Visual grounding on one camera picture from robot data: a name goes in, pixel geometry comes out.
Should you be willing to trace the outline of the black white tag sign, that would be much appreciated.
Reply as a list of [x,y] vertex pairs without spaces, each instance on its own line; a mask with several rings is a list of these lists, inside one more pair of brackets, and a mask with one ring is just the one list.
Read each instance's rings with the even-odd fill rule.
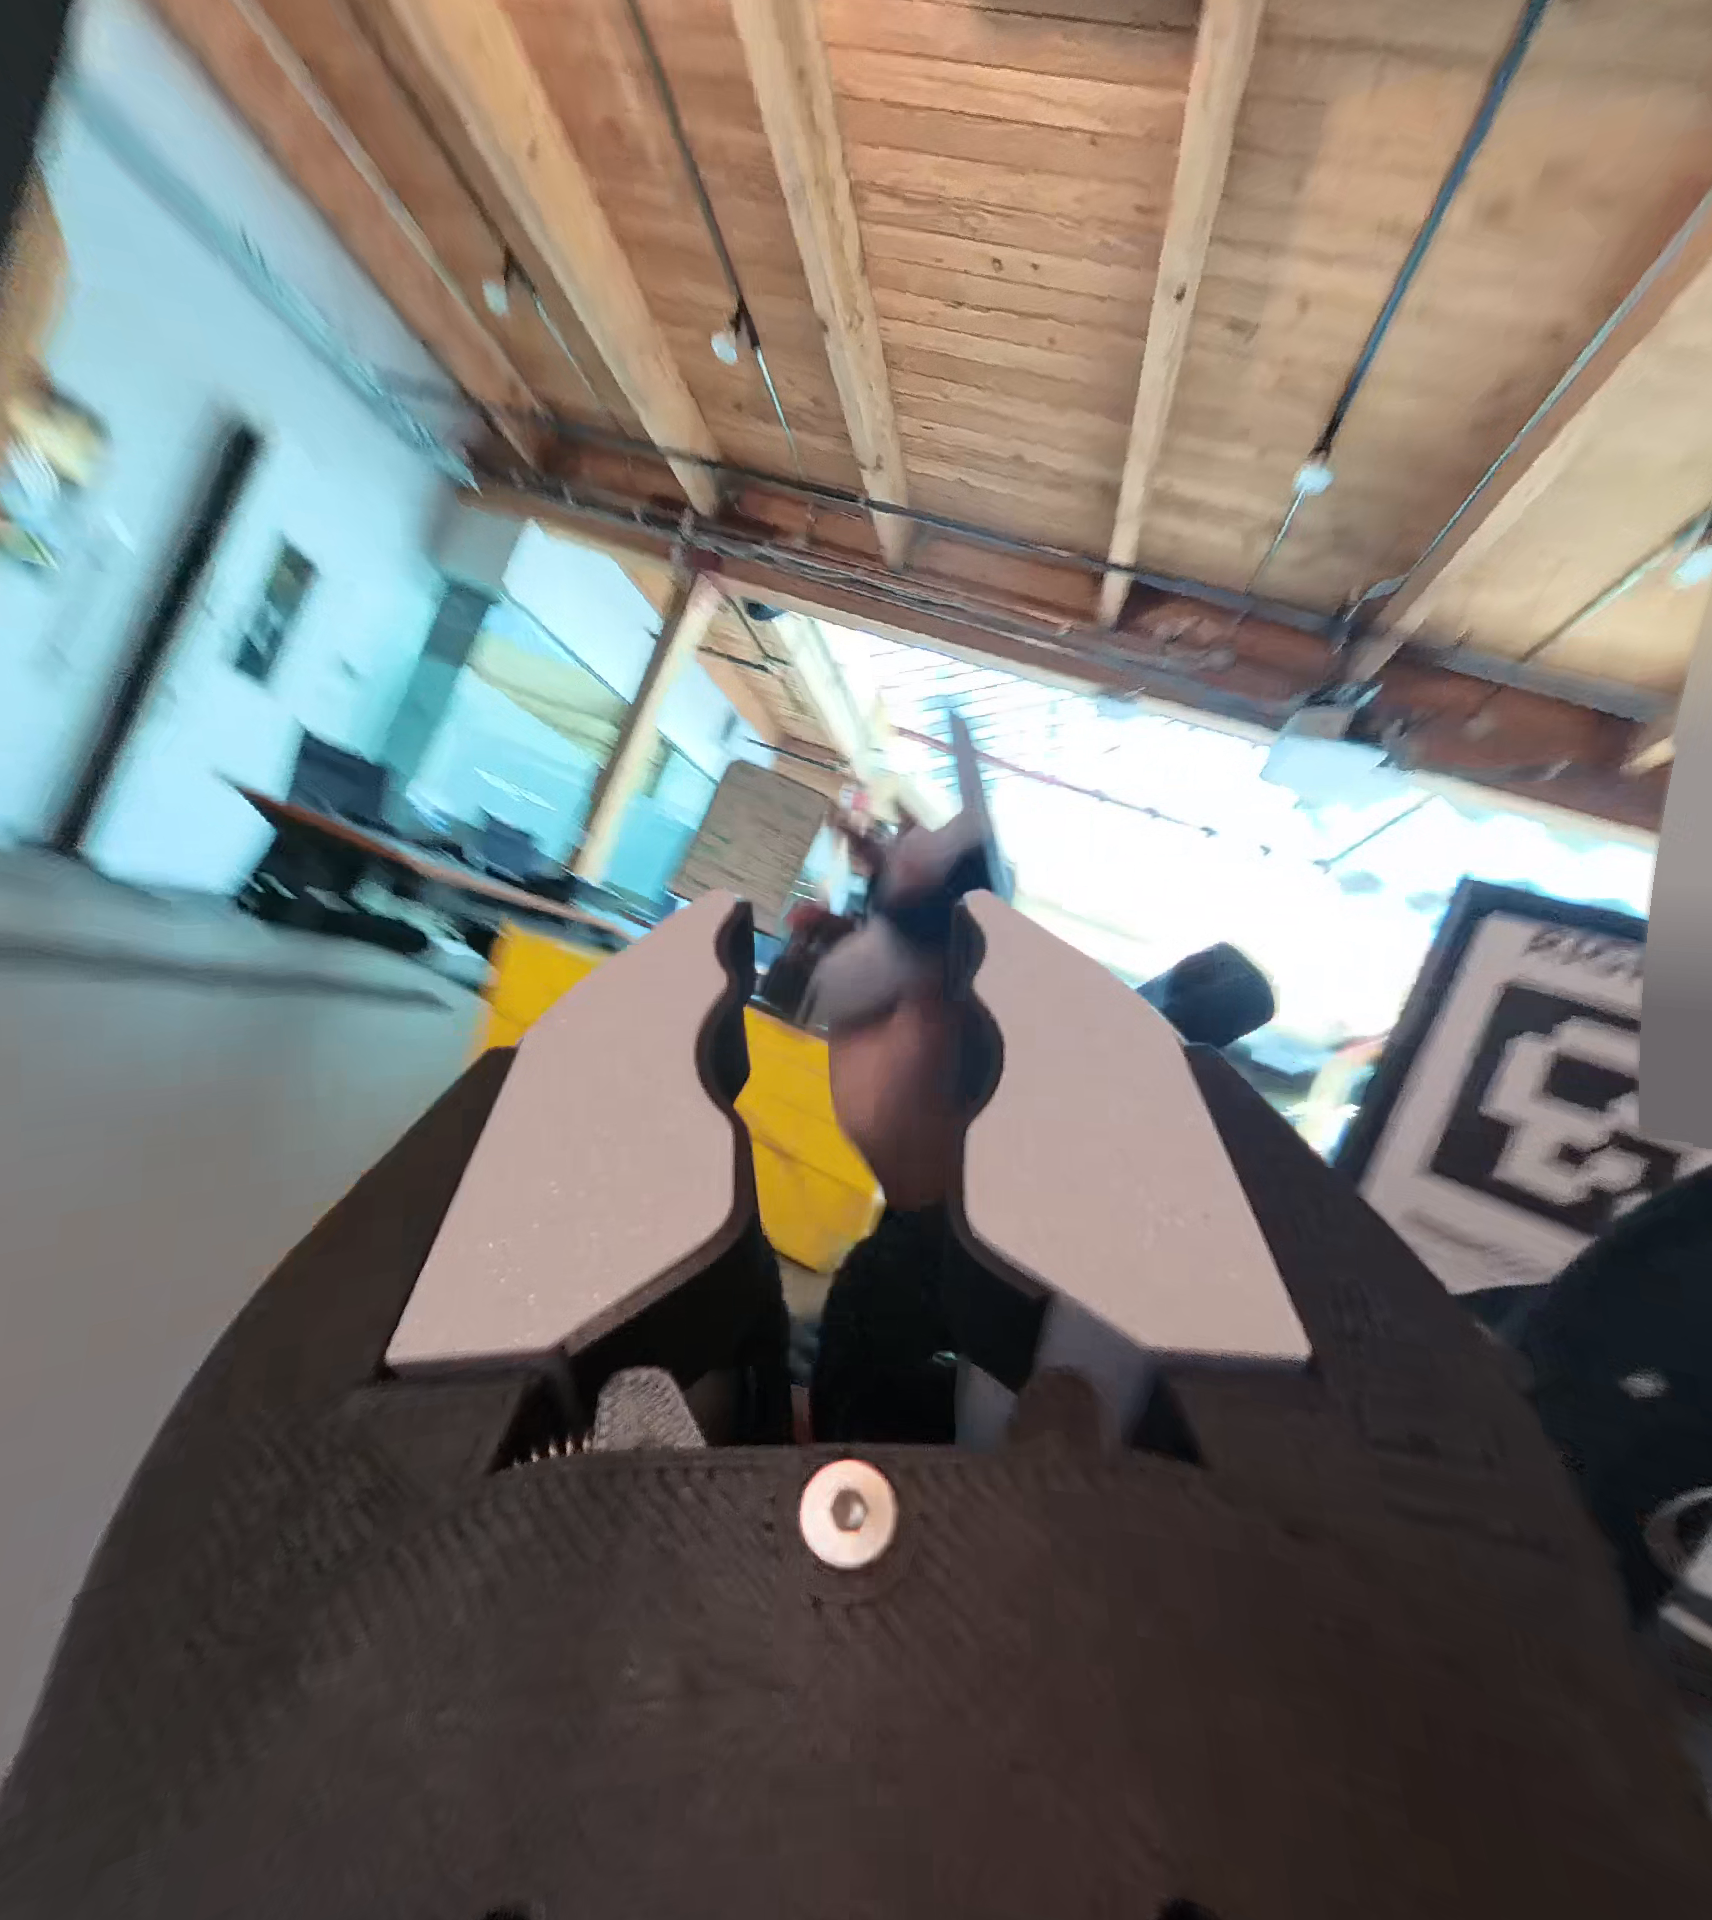
[[1641,1113],[1649,922],[1459,883],[1332,1165],[1459,1297],[1532,1290],[1712,1164]]

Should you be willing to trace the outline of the white ceiling projector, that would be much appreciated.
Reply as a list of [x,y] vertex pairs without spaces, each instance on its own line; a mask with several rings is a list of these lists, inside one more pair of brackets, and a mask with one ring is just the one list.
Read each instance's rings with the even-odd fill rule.
[[1364,683],[1309,697],[1279,728],[1258,778],[1315,808],[1395,798],[1402,772],[1372,732],[1372,697],[1374,686]]

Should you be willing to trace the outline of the whiteboard on stand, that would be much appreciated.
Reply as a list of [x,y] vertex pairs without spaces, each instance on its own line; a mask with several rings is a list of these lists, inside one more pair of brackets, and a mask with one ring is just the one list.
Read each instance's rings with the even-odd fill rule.
[[698,900],[724,892],[750,901],[759,919],[779,922],[830,809],[814,785],[732,759],[666,881],[668,896]]

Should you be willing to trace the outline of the yellow plastic bin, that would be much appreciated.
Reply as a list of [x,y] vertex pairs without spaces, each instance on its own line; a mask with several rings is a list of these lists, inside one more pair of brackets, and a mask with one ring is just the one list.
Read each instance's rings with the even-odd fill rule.
[[[605,954],[556,933],[504,924],[489,952],[472,1055],[519,1044],[602,964]],[[753,1139],[764,1231],[785,1262],[828,1277],[874,1230],[880,1190],[836,1120],[828,1044],[757,1003],[745,1032],[750,1073],[738,1112]]]

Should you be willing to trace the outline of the person's dark printed sweatshirt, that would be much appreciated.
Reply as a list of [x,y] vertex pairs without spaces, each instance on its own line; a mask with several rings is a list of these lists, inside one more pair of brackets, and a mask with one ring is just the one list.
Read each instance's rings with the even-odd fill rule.
[[1712,1164],[1553,1280],[1469,1308],[1515,1356],[1636,1623],[1712,1668]]

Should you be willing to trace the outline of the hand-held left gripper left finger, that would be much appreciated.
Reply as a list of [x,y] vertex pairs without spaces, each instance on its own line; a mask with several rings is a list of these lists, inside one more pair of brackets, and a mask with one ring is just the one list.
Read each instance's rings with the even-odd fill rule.
[[753,908],[709,892],[524,1030],[389,1336],[391,1373],[580,1361],[742,1237],[753,982]]

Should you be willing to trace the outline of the wooden office desk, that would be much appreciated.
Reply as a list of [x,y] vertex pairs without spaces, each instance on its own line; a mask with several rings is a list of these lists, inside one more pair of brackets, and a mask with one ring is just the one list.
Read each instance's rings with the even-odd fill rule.
[[428,888],[439,898],[489,904],[510,917],[572,927],[616,948],[626,948],[649,932],[645,925],[489,876],[385,829],[364,828],[313,806],[277,798],[241,779],[229,779],[229,785],[274,829],[280,841],[293,840],[309,852],[330,849],[333,858],[353,858],[362,868],[375,868],[398,881],[412,881],[421,889]]

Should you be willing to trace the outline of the black office chair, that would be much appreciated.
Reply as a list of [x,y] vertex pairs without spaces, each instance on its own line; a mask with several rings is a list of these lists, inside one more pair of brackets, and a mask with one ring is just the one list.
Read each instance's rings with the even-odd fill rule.
[[389,833],[391,769],[346,745],[303,730],[293,755],[287,804],[373,833]]

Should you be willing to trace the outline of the black glass door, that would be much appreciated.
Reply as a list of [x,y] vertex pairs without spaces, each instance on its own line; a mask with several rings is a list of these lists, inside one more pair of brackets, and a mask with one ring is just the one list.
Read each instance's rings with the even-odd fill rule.
[[211,575],[264,443],[261,428],[245,418],[230,414],[220,419],[172,544],[138,597],[98,719],[55,809],[47,852],[64,860],[85,858],[105,798]]

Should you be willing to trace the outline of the framed phone icon sign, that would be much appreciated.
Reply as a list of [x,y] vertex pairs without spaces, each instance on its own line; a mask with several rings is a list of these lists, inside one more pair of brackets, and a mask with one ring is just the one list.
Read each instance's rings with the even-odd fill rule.
[[268,683],[317,586],[317,564],[283,539],[245,611],[230,663],[253,683]]

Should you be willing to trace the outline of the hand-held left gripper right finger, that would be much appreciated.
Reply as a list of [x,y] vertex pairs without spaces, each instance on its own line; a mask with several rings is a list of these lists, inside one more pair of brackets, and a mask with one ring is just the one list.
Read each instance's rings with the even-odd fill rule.
[[949,1194],[959,1442],[1004,1442],[1047,1373],[1123,1443],[1168,1432],[1180,1379],[1306,1379],[1310,1332],[1180,1032],[994,892],[953,939],[978,1046]]

